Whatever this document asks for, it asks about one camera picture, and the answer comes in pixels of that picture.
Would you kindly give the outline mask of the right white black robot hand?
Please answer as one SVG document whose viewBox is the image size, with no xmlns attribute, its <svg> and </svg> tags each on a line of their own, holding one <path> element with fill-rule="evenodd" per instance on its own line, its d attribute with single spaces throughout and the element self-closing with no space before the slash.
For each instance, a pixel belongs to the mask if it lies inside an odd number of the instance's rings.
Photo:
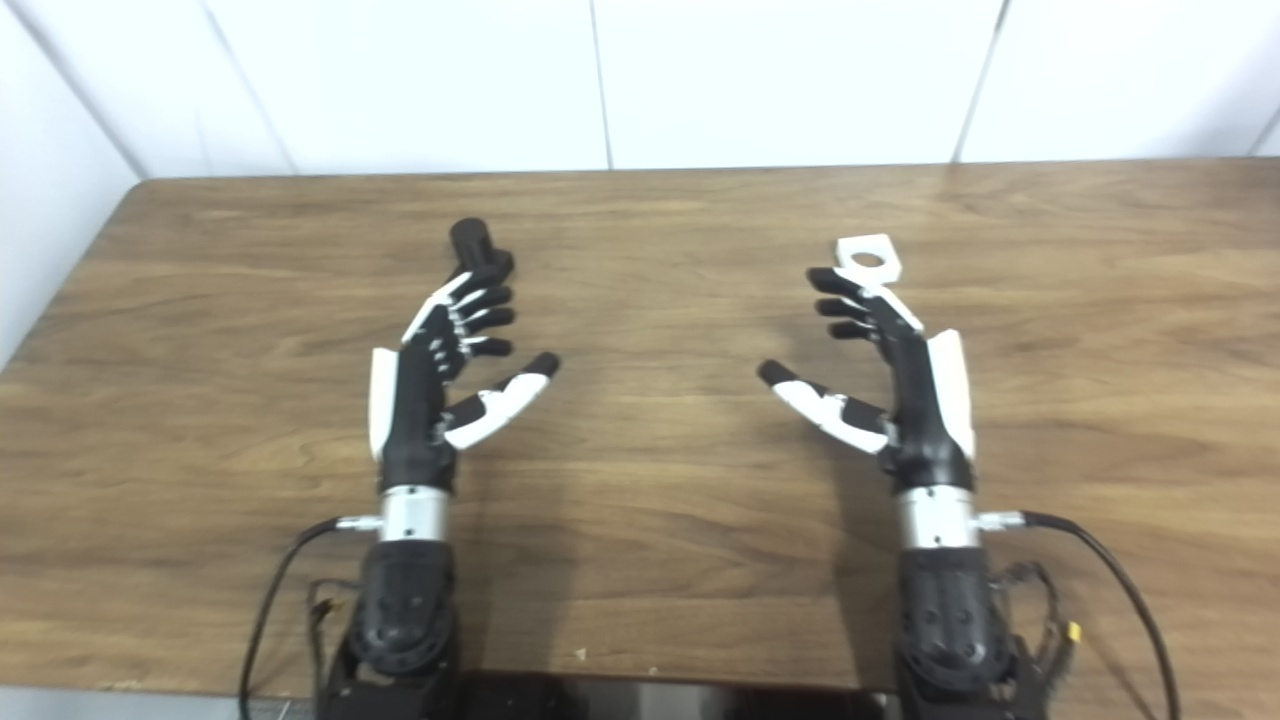
<svg viewBox="0 0 1280 720">
<path fill-rule="evenodd" d="M 876 346 L 890 369 L 893 406 L 836 393 L 776 360 L 763 361 L 758 377 L 814 427 L 877 457 L 895 492 L 936 486 L 973 492 L 972 397 L 959 333 L 927 337 L 896 293 L 870 283 L 863 272 L 814 266 L 806 269 L 806 281 L 823 295 L 815 310 L 833 319 L 832 338 Z"/>
</svg>

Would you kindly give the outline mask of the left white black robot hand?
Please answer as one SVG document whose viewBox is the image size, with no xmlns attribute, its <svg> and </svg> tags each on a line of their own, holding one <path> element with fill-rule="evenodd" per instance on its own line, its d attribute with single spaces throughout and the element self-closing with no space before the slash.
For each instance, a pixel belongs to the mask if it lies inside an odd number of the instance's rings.
<svg viewBox="0 0 1280 720">
<path fill-rule="evenodd" d="M 512 269 L 511 261 L 457 269 L 424 300 L 398 347 L 372 351 L 369 442 L 379 493 L 402 487 L 453 492 L 460 454 L 507 427 L 559 370 L 559 357 L 543 352 L 489 388 L 448 398 L 471 361 L 515 350 L 488 334 L 515 322 Z"/>
</svg>

